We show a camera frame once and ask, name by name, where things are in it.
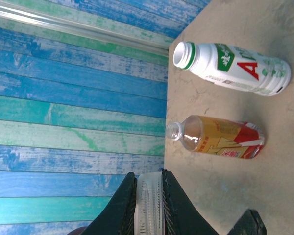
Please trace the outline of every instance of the white plastic bottle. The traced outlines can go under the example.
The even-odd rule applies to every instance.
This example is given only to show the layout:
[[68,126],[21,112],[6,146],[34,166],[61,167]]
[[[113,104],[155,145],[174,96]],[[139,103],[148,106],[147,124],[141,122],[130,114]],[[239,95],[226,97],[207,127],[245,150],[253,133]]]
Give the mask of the white plastic bottle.
[[291,80],[291,68],[278,58],[225,44],[180,42],[173,64],[216,85],[272,96]]

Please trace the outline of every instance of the blue wooden wall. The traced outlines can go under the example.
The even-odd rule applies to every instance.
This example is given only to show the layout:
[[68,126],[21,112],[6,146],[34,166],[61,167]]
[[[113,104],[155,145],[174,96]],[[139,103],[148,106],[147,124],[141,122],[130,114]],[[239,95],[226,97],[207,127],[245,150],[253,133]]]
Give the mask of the blue wooden wall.
[[[5,0],[169,46],[204,1]],[[87,226],[164,165],[168,58],[0,18],[0,235]]]

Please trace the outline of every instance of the red letter a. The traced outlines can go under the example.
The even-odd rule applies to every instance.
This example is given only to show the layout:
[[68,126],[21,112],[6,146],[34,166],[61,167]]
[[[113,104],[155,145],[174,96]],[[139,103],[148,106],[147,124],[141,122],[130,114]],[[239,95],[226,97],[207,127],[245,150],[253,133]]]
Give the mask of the red letter a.
[[258,66],[257,62],[238,62],[237,65],[259,81],[259,76],[255,70],[255,68]]

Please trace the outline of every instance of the marble surface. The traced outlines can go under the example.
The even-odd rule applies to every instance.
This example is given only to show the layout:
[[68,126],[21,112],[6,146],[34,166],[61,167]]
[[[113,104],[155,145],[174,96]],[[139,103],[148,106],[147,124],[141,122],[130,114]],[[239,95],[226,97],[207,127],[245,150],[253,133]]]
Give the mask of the marble surface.
[[[225,43],[289,62],[288,88],[261,97],[219,87],[172,63],[180,41]],[[191,114],[250,121],[267,143],[252,160],[190,153],[166,139],[171,170],[207,221],[225,235],[247,208],[268,234],[294,235],[294,0],[212,0],[170,47],[167,123]]]

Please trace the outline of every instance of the black object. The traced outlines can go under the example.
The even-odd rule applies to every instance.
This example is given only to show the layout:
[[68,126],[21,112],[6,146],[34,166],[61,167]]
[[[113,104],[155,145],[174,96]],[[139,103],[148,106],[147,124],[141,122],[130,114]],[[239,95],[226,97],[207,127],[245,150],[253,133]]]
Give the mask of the black object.
[[[162,170],[165,235],[219,235],[197,212],[172,172]],[[126,175],[102,213],[81,235],[133,235],[137,179]],[[248,209],[228,235],[267,235],[255,210]]]

